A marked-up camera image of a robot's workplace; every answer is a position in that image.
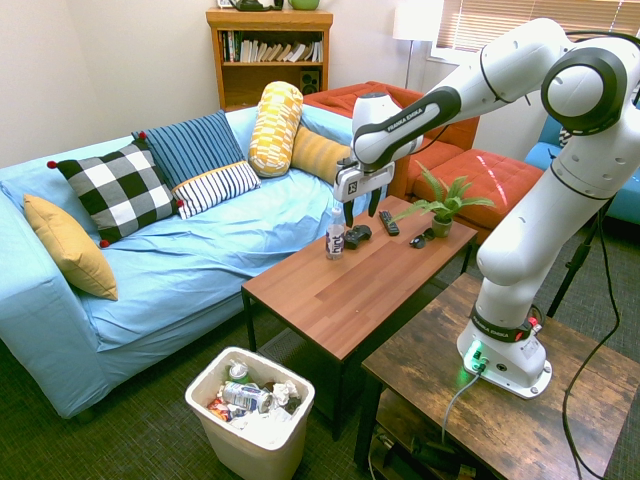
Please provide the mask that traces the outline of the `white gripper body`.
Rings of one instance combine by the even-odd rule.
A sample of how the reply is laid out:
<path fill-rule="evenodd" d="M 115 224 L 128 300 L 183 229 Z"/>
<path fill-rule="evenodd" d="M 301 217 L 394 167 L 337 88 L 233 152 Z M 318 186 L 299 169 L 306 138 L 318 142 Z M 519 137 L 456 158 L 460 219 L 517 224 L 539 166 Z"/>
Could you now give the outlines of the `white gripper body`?
<path fill-rule="evenodd" d="M 394 162 L 375 172 L 366 173 L 361 162 L 344 158 L 336 165 L 333 196 L 341 203 L 352 201 L 390 184 L 394 173 Z"/>

